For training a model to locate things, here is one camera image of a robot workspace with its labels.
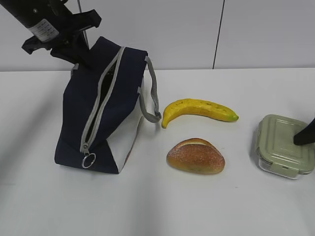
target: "insulated bag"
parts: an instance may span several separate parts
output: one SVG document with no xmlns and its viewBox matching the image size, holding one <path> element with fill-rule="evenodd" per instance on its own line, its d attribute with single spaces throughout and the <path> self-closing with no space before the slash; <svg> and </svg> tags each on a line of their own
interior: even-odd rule
<svg viewBox="0 0 315 236">
<path fill-rule="evenodd" d="M 146 51 L 100 37 L 90 50 L 92 67 L 76 65 L 63 94 L 63 125 L 55 152 L 60 165 L 118 174 L 132 150 L 143 117 L 161 119 L 157 82 Z M 155 114 L 143 97 L 148 66 Z"/>
</svg>

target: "glass food container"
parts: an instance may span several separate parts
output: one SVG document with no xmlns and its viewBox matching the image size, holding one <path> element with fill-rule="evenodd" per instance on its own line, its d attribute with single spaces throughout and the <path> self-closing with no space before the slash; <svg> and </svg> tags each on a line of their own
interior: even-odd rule
<svg viewBox="0 0 315 236">
<path fill-rule="evenodd" d="M 293 137 L 307 126 L 306 123 L 267 115 L 260 122 L 255 152 L 261 169 L 290 179 L 299 179 L 315 167 L 315 144 L 297 146 Z"/>
</svg>

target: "banana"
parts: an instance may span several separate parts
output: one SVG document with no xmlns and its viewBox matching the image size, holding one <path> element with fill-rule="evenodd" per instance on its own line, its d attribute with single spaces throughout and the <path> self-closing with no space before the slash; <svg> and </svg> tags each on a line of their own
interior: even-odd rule
<svg viewBox="0 0 315 236">
<path fill-rule="evenodd" d="M 165 108 L 162 127 L 166 129 L 170 121 L 181 115 L 200 115 L 222 121 L 238 120 L 235 112 L 228 107 L 210 101 L 186 98 L 175 101 Z"/>
</svg>

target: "bread roll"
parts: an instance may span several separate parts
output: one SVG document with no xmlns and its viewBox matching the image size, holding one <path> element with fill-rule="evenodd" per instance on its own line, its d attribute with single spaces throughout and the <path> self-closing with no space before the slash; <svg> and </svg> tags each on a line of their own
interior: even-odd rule
<svg viewBox="0 0 315 236">
<path fill-rule="evenodd" d="M 180 142 L 168 153 L 167 163 L 178 170 L 196 174 L 216 174 L 225 166 L 221 153 L 203 139 Z"/>
</svg>

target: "white bag panel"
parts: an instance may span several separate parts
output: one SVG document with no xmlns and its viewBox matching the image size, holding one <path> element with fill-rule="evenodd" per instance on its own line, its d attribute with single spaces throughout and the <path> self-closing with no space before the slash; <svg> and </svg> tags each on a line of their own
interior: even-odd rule
<svg viewBox="0 0 315 236">
<path fill-rule="evenodd" d="M 132 149 L 141 117 L 142 113 L 138 99 L 134 110 L 107 139 L 119 173 Z"/>
</svg>

